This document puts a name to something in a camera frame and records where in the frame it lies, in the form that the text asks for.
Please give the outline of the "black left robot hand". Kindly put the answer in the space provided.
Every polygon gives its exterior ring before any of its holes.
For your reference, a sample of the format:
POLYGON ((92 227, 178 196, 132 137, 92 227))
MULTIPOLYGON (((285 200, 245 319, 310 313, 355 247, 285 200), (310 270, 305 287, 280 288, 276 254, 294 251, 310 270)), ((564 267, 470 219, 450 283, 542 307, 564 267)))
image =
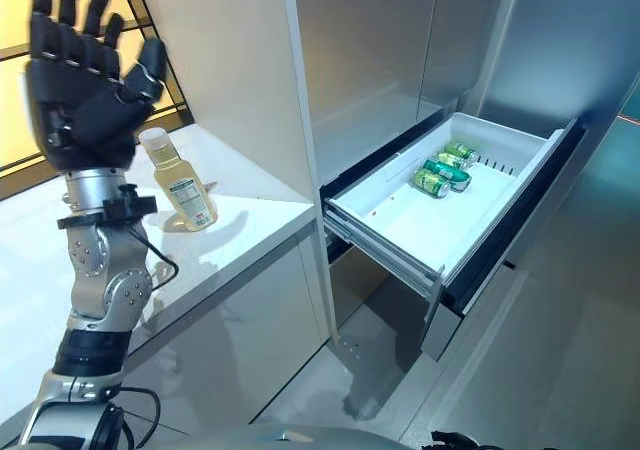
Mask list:
POLYGON ((134 134, 164 91, 166 47, 159 38, 145 40, 123 74, 117 51, 122 17, 114 13, 103 24, 109 0, 90 0, 77 31, 76 2, 59 0, 56 17, 53 0, 32 2, 25 79, 33 135, 60 173, 126 169, 134 134))

